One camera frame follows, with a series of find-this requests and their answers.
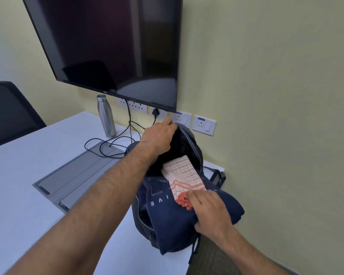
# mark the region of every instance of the folded clothing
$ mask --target folded clothing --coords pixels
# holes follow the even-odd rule
[[[196,169],[196,172],[205,188],[220,196],[231,216],[232,224],[236,224],[244,214],[239,202],[216,187],[201,171]],[[164,177],[145,177],[137,197],[138,216],[144,224],[151,223],[162,255],[180,251],[195,242],[197,232],[194,225],[198,221],[195,211],[186,210],[175,202],[168,180]]]
[[[186,155],[163,164],[163,176],[168,179],[174,200],[187,210],[192,205],[187,198],[189,190],[206,190],[200,176]]]

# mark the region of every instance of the white and orange towel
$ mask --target white and orange towel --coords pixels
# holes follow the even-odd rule
[[[189,190],[206,190],[200,176],[186,155],[163,164],[163,176],[170,182],[174,200],[187,210],[192,205],[187,198]]]

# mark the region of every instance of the television screen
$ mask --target television screen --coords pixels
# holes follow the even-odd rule
[[[182,0],[23,0],[57,80],[175,112]]]

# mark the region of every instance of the power socket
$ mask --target power socket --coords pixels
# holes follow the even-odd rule
[[[149,115],[153,116],[153,110],[154,109],[155,109],[154,107],[149,107]],[[157,119],[164,120],[168,116],[167,111],[164,111],[161,109],[158,109],[158,111],[159,111],[159,115],[157,116]]]
[[[194,116],[193,130],[213,136],[216,121],[204,119],[200,116]]]
[[[175,124],[183,124],[184,126],[191,127],[191,114],[183,112],[175,112],[172,114],[172,120]]]
[[[141,104],[141,103],[138,103],[138,102],[134,102],[134,101],[128,101],[129,103],[129,108],[130,110],[133,110],[133,111],[138,111],[140,113],[143,113],[143,114],[147,114],[147,108],[148,106],[144,105],[144,104]],[[117,104],[122,106],[122,107],[125,107],[127,108],[127,104],[126,104],[126,101],[125,99],[122,99],[122,98],[117,98]]]

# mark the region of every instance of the black chair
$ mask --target black chair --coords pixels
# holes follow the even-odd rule
[[[12,82],[0,82],[0,145],[46,127]]]

